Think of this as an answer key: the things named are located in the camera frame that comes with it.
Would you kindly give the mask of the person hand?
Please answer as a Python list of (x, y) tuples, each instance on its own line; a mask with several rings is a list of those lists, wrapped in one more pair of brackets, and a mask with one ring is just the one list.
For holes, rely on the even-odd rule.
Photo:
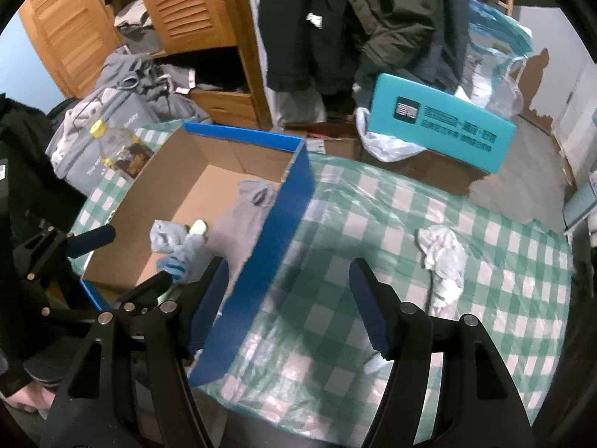
[(20, 391), (12, 394), (8, 398), (1, 395), (2, 401), (6, 401), (10, 407), (16, 410), (34, 413), (35, 411), (48, 411), (54, 402), (56, 395), (48, 391), (41, 384), (33, 381), (22, 387)]

